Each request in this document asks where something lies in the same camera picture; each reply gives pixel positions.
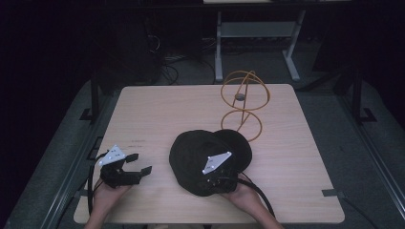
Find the wooden table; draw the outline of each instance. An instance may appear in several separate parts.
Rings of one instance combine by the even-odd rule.
[[[99,154],[117,145],[139,159],[125,164],[125,171],[153,166],[119,202],[107,218],[119,223],[250,223],[254,219],[219,195],[196,197],[180,187],[169,165],[175,138],[190,130],[215,132],[223,116],[232,111],[221,97],[221,85],[128,87],[122,90]],[[226,86],[232,97],[238,86]],[[289,85],[267,85],[269,103],[254,111],[263,122],[263,131],[250,142],[253,159],[245,173],[264,191],[277,219],[282,223],[338,223],[345,216],[337,197],[324,197],[332,189],[330,178],[310,132],[294,90]],[[250,85],[247,106],[266,100],[261,85]],[[231,115],[225,125],[240,116]],[[241,133],[257,134],[252,119]],[[96,166],[94,180],[99,178]],[[88,218],[86,198],[75,211],[75,221]]]

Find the cable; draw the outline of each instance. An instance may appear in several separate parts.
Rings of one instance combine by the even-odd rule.
[[[91,215],[92,211],[93,211],[93,194],[94,194],[93,173],[95,171],[95,165],[99,161],[99,159],[106,156],[107,153],[101,154],[98,157],[96,157],[95,161],[93,162],[93,164],[90,166],[90,169],[89,169],[89,177],[87,179],[87,205],[89,207],[89,215]]]
[[[249,188],[252,188],[254,191],[256,191],[256,192],[259,194],[259,196],[260,196],[260,197],[262,198],[262,200],[265,202],[268,211],[275,217],[274,210],[273,210],[273,208],[271,207],[271,204],[270,204],[270,202],[268,201],[268,199],[267,199],[265,193],[263,193],[263,191],[262,191],[258,186],[256,186],[256,184],[254,184],[253,182],[246,181],[246,180],[244,180],[244,179],[240,179],[240,178],[218,177],[218,179],[229,179],[229,180],[232,180],[232,181],[241,183],[241,184],[243,184],[243,185],[246,185],[246,186],[249,187]]]

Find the human hand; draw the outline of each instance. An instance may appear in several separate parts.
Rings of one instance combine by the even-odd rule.
[[[251,182],[246,176],[238,174],[238,178],[247,182]],[[233,205],[242,211],[250,214],[256,219],[265,229],[282,229],[283,226],[276,218],[267,210],[262,203],[259,194],[252,188],[238,183],[235,191],[221,194],[228,199]]]
[[[100,178],[94,190],[93,212],[85,225],[85,229],[101,228],[108,213],[116,205],[119,199],[132,188],[132,185],[112,188]]]
[[[250,180],[242,174],[238,174],[238,178],[250,182]],[[247,213],[250,213],[252,209],[257,208],[258,206],[263,206],[257,192],[241,183],[237,184],[235,191],[223,193],[221,196],[228,199],[237,208]]]
[[[112,188],[100,178],[94,190],[94,209],[108,209],[114,207],[118,200],[132,188],[132,185],[118,186]]]

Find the orange wire sculpture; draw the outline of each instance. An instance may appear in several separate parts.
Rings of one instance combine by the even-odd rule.
[[[236,74],[236,73],[245,73],[245,77],[235,77],[235,78],[231,78],[231,76],[233,76],[233,75]],[[224,87],[225,87],[225,85],[229,84],[230,82],[237,81],[237,80],[241,80],[242,82],[241,82],[241,85],[240,85],[239,88],[238,88],[238,91],[237,91],[237,92],[235,93],[235,95],[234,95],[233,102],[230,103],[230,102],[227,101],[227,100],[225,99],[225,97],[224,97]],[[246,107],[246,101],[247,101],[247,92],[248,92],[248,86],[249,86],[249,82],[250,82],[250,81],[259,83],[259,84],[261,84],[261,85],[264,87],[264,89],[266,90],[266,102],[265,102],[263,105],[258,106],[258,107],[256,107],[256,108],[250,108],[250,109],[248,109],[248,108]],[[244,85],[245,85],[245,93],[244,93],[244,94],[241,94],[241,88],[242,88]],[[242,126],[243,126],[243,125],[245,124],[245,122],[247,121],[247,119],[248,119],[251,115],[253,115],[253,116],[258,120],[258,122],[259,122],[260,130],[259,130],[259,133],[258,133],[256,136],[254,136],[253,138],[249,139],[248,141],[249,141],[249,142],[250,142],[250,141],[253,141],[253,140],[255,140],[257,137],[259,137],[259,135],[262,133],[262,130],[263,130],[263,124],[262,124],[262,121],[260,120],[260,118],[259,118],[257,115],[255,115],[253,112],[251,112],[251,111],[259,110],[259,109],[265,107],[265,105],[266,105],[266,104],[268,103],[268,101],[270,100],[270,91],[269,91],[268,88],[266,87],[265,83],[264,83],[258,76],[256,76],[255,72],[254,72],[254,71],[250,71],[250,72],[235,71],[235,72],[230,73],[230,74],[226,77],[226,79],[224,80],[224,84],[223,84],[223,86],[221,87],[221,97],[223,98],[224,102],[225,102],[228,106],[230,106],[231,108],[236,109],[236,110],[230,111],[230,112],[228,112],[228,113],[226,113],[226,114],[224,115],[223,119],[221,120],[221,128],[222,128],[222,129],[224,128],[224,120],[225,120],[225,118],[226,118],[227,116],[229,116],[230,114],[233,114],[233,113],[242,112],[241,123],[240,123],[239,128],[237,129],[237,131],[239,132],[239,131],[241,130]],[[237,106],[235,105],[236,101],[243,101],[243,102],[244,102],[243,107],[242,107],[242,108],[237,107]]]

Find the white tag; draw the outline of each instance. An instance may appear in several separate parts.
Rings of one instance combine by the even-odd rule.
[[[226,152],[221,155],[216,156],[209,156],[208,160],[206,161],[205,168],[202,170],[204,175],[211,173],[212,171],[216,170],[220,167],[230,156],[232,153]]]
[[[118,160],[125,159],[126,155],[119,149],[117,145],[114,145],[113,148],[107,153],[107,155],[98,163],[99,166],[111,164]]]

